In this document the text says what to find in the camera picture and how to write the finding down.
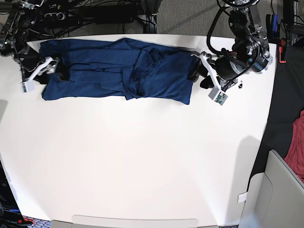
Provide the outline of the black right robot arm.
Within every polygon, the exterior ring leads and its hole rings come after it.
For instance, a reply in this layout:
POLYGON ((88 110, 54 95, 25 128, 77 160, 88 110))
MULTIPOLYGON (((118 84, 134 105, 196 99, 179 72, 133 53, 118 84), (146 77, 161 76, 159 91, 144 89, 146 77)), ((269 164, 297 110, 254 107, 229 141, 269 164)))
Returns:
POLYGON ((59 25, 68 20, 68 11, 53 3, 44 4, 41 0, 20 0, 13 3, 8 19, 0 32, 0 54, 11 56, 19 64, 22 82, 36 80, 46 85, 52 76, 61 81, 69 79, 68 71, 63 65, 62 45, 58 34, 46 34, 47 41, 41 42, 36 51, 28 45, 28 37, 43 36, 35 28, 59 25))

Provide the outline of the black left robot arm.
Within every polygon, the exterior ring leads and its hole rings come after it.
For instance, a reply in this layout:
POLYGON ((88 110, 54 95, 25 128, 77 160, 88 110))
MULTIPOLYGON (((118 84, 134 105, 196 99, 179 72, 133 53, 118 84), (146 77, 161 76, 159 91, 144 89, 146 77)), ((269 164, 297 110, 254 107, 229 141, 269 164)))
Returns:
POLYGON ((215 56, 207 54, 207 63, 216 71, 216 79, 223 91, 235 85, 241 75, 260 74, 273 62, 257 3, 256 0, 224 1, 208 30, 207 47, 215 56), (235 36, 235 43, 231 50, 216 50, 211 44, 211 36, 221 14, 227 9, 230 9, 228 25, 235 36))

